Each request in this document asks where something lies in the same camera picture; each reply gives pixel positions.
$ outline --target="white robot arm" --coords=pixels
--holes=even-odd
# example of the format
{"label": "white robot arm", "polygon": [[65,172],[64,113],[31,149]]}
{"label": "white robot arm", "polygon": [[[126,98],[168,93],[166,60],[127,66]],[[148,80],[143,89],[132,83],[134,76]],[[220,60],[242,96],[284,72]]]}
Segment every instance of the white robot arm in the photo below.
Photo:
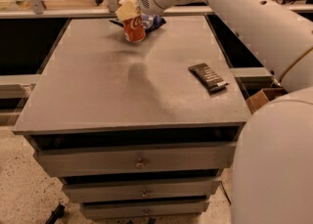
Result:
{"label": "white robot arm", "polygon": [[[188,2],[138,1],[146,14]],[[256,112],[240,135],[232,224],[312,223],[313,23],[271,0],[202,1],[292,92]]]}
{"label": "white robot arm", "polygon": [[[191,0],[138,0],[160,14]],[[289,91],[313,86],[313,22],[272,0],[202,0]]]}

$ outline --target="brown box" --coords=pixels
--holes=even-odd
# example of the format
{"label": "brown box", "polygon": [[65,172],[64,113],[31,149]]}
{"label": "brown box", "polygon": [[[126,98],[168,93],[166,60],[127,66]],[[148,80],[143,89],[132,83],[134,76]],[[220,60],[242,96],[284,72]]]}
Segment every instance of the brown box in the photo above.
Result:
{"label": "brown box", "polygon": [[284,88],[263,88],[256,94],[247,98],[246,104],[251,113],[254,113],[268,102],[286,94],[287,91]]}

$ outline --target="floor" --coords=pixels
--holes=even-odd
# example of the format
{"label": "floor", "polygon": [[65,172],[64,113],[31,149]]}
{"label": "floor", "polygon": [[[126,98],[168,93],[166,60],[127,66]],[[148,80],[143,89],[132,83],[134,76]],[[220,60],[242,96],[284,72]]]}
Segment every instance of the floor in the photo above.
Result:
{"label": "floor", "polygon": [[[56,224],[147,224],[149,218],[87,220],[79,205],[63,194],[62,183],[50,178],[32,158],[32,147],[23,136],[15,136],[9,126],[0,127],[0,224],[43,224],[59,203],[66,214]],[[231,197],[232,169],[225,169],[222,181]],[[230,205],[221,190],[210,198],[208,210],[201,214],[158,216],[156,224],[229,224]]]}

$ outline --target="drawer handle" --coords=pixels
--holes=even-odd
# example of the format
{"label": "drawer handle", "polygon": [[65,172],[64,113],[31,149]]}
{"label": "drawer handle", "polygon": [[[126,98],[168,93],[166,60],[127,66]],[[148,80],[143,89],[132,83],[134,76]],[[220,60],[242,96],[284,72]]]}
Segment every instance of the drawer handle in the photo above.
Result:
{"label": "drawer handle", "polygon": [[147,190],[144,190],[143,194],[141,195],[142,198],[147,198],[149,195],[147,194]]}
{"label": "drawer handle", "polygon": [[145,168],[145,164],[143,163],[143,161],[140,158],[138,159],[138,162],[136,163],[136,168],[138,168],[138,169]]}

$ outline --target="drawer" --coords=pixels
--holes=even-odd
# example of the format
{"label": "drawer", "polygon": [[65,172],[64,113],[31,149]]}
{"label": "drawer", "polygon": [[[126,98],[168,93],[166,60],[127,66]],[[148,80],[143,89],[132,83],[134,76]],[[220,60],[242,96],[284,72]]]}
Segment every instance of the drawer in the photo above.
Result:
{"label": "drawer", "polygon": [[34,157],[52,177],[229,167],[233,161],[235,143],[210,145],[66,149],[39,151]]}
{"label": "drawer", "polygon": [[215,194],[219,178],[185,178],[64,185],[72,202],[112,202]]}
{"label": "drawer", "polygon": [[202,213],[207,210],[207,207],[208,200],[184,200],[114,205],[83,205],[80,211],[88,219],[102,219]]}

